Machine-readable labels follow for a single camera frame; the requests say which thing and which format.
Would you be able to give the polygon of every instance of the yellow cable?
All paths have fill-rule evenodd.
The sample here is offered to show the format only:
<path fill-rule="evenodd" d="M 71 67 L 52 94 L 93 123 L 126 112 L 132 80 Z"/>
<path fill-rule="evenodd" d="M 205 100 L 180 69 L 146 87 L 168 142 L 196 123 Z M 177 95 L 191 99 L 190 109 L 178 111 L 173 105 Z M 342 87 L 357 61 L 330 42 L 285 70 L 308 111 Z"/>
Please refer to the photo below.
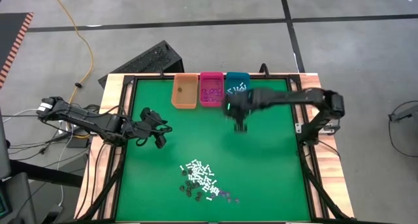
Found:
<path fill-rule="evenodd" d="M 84 80 L 85 80 L 85 79 L 86 79 L 86 78 L 90 75 L 91 70 L 93 70 L 93 65 L 94 65 L 93 51 L 91 51 L 90 45 L 89 45 L 89 43 L 85 40 L 85 38 L 79 34 L 78 29 L 77 29 L 77 26 L 76 26 L 76 23 L 74 22 L 74 20 L 73 20 L 72 16 L 71 16 L 71 15 L 70 15 L 70 13 L 68 12 L 68 10 L 65 8 L 64 4 L 63 4 L 60 0 L 57 0 L 57 2 L 59 3 L 59 5 L 61 5 L 61 8 L 62 8 L 62 9 L 64 10 L 64 12 L 67 14 L 68 18 L 70 18 L 70 21 L 71 21 L 71 23 L 72 23 L 72 26 L 74 26 L 74 30 L 76 31 L 77 36 L 78 36 L 78 37 L 80 37 L 80 39 L 82 39 L 82 40 L 84 41 L 84 43 L 86 44 L 86 46 L 87 46 L 87 48 L 88 48 L 88 50 L 89 50 L 89 52 L 90 52 L 90 68 L 89 68 L 89 71 L 88 71 L 88 72 L 84 75 L 84 77 L 83 77 L 83 78 L 82 78 L 82 79 L 78 82 L 78 83 L 82 84 L 82 83 L 84 82 Z M 75 97 L 75 95 L 76 95 L 77 91 L 78 91 L 78 87 L 75 87 L 75 88 L 74 88 L 74 91 L 72 91 L 72 94 L 71 94 L 71 97 L 70 97 L 70 100 L 69 100 L 69 103 L 70 103 L 70 104 L 72 103 L 72 100 L 74 99 L 74 97 Z M 89 137 L 89 136 L 90 136 L 90 135 L 86 135 L 86 136 L 74 136 L 74 137 L 76 137 L 76 138 L 87 138 L 87 137 Z"/>

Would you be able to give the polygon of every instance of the plastic container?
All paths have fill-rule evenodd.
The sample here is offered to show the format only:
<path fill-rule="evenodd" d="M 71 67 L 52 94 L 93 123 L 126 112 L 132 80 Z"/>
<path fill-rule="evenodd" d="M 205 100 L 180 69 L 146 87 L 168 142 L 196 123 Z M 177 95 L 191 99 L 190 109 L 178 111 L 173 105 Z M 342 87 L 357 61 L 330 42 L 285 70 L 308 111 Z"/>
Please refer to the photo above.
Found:
<path fill-rule="evenodd" d="M 171 104 L 177 109 L 196 108 L 197 84 L 197 74 L 176 74 L 172 87 Z"/>
<path fill-rule="evenodd" d="M 249 89 L 250 76 L 244 72 L 228 72 L 226 83 L 226 94 L 234 94 L 237 91 Z"/>
<path fill-rule="evenodd" d="M 199 101 L 204 107 L 220 107 L 223 100 L 223 73 L 202 72 Z"/>

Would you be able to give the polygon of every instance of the blue bin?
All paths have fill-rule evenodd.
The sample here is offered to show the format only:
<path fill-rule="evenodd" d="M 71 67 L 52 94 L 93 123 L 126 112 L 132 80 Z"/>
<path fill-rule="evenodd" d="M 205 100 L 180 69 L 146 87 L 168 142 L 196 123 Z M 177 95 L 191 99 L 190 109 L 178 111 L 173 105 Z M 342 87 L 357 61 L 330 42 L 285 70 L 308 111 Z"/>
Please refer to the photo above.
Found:
<path fill-rule="evenodd" d="M 226 94 L 234 94 L 237 91 L 249 89 L 250 76 L 244 72 L 228 72 L 225 84 Z"/>

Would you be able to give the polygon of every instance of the pink bin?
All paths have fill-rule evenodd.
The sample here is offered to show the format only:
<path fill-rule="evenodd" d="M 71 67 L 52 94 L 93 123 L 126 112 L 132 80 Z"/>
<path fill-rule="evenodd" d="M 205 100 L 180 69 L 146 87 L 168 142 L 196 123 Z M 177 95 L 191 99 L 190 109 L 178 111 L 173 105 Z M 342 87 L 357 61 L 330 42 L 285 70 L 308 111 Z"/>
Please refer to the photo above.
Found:
<path fill-rule="evenodd" d="M 224 91 L 222 72 L 201 73 L 199 101 L 202 106 L 220 107 L 222 105 Z"/>

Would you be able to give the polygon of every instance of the orange bin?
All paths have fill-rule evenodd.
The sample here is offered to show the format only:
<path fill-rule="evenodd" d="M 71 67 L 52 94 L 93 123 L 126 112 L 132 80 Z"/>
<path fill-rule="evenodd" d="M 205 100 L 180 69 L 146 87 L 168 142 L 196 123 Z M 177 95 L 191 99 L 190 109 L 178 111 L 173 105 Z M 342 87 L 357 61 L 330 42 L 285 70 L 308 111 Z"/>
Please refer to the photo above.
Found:
<path fill-rule="evenodd" d="M 174 76 L 171 104 L 177 109 L 194 109 L 197 104 L 198 75 L 179 73 Z"/>

